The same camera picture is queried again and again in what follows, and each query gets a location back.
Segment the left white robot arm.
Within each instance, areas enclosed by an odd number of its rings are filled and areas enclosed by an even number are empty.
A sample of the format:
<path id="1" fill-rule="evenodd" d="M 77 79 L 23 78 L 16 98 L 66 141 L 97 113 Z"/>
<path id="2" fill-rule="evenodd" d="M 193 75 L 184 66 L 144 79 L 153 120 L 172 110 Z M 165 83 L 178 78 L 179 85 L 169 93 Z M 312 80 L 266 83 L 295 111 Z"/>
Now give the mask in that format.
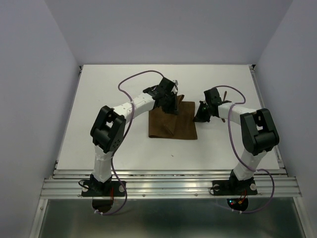
<path id="1" fill-rule="evenodd" d="M 100 109 L 90 132 L 95 146 L 95 164 L 90 181 L 98 195 L 106 195 L 110 191 L 111 160 L 124 140 L 126 125 L 155 108 L 161 108 L 165 114 L 178 114 L 177 86 L 176 80 L 164 77 L 158 85 L 143 90 L 131 102 Z"/>

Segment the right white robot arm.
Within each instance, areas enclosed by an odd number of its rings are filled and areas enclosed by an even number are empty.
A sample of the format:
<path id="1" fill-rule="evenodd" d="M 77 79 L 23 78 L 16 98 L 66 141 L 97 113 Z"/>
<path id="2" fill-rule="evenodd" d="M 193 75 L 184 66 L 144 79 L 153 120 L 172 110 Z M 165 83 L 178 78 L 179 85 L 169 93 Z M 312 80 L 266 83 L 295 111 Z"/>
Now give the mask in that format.
<path id="1" fill-rule="evenodd" d="M 228 181 L 228 188 L 233 193 L 240 193 L 246 187 L 245 181 L 251 179 L 254 173 L 260 171 L 258 165 L 262 158 L 279 144 L 279 134 L 268 109 L 259 110 L 243 107 L 246 97 L 238 89 L 225 86 L 242 96 L 242 102 L 232 102 L 222 99 L 218 88 L 213 87 L 204 91 L 205 99 L 200 101 L 199 108 L 193 119 L 194 122 L 210 122 L 211 117 L 227 120 L 229 140 L 232 150 L 238 159 L 238 164 L 232 170 L 234 178 Z M 231 123 L 241 126 L 241 136 L 244 151 L 238 155 L 231 132 Z"/>

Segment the brown cloth napkin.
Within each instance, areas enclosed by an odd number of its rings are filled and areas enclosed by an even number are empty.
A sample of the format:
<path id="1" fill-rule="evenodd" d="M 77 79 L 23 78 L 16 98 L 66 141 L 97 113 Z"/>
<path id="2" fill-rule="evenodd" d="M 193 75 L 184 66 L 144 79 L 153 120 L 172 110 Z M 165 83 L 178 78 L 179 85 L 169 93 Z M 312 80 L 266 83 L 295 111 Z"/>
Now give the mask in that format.
<path id="1" fill-rule="evenodd" d="M 149 111 L 148 136 L 150 138 L 197 140 L 197 131 L 193 122 L 195 102 L 184 101 L 185 96 L 177 97 L 178 114 L 166 114 L 161 108 Z"/>

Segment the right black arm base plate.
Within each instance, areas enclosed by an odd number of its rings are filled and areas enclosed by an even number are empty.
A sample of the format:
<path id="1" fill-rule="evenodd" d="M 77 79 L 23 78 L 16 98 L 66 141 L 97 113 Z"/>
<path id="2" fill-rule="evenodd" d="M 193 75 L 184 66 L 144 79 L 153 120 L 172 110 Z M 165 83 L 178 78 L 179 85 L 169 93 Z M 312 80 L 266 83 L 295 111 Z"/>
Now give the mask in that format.
<path id="1" fill-rule="evenodd" d="M 230 180 L 213 180 L 212 181 L 214 196 L 240 196 L 245 193 L 247 195 L 257 195 L 257 187 L 253 179 L 242 181 Z"/>

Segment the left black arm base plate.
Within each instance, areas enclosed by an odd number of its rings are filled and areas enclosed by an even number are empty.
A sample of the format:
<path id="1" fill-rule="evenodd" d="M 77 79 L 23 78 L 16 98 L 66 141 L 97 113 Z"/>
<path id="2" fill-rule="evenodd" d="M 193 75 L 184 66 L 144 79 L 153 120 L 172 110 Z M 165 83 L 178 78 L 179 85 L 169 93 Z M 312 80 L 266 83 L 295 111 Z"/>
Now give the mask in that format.
<path id="1" fill-rule="evenodd" d="M 118 181 L 111 181 L 102 190 L 93 189 L 88 179 L 80 180 L 79 185 L 82 188 L 82 197 L 124 197 L 125 191 Z"/>

